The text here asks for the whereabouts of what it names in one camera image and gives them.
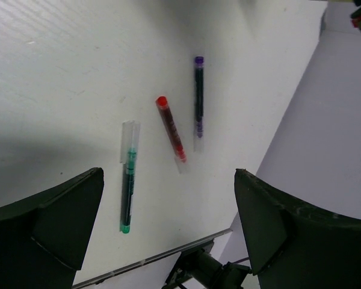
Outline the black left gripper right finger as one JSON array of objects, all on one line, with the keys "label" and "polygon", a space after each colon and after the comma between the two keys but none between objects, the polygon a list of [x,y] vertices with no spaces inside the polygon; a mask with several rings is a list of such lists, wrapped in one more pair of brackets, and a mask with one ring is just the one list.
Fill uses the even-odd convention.
[{"label": "black left gripper right finger", "polygon": [[361,220],[316,207],[244,169],[235,197],[261,288],[361,288]]}]

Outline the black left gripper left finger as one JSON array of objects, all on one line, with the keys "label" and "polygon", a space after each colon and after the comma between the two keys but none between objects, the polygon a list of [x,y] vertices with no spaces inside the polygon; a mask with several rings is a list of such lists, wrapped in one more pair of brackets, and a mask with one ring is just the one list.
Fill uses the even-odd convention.
[{"label": "black left gripper left finger", "polygon": [[0,288],[71,288],[84,262],[102,198],[92,168],[0,207]]}]

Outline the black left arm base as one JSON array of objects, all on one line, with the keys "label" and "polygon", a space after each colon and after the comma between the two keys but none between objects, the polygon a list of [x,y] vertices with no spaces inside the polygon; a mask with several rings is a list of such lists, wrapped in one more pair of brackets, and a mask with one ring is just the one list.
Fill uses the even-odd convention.
[{"label": "black left arm base", "polygon": [[241,288],[251,268],[217,261],[210,251],[213,241],[207,241],[183,251],[165,281],[164,288],[184,288],[184,283],[195,279],[204,288]]}]

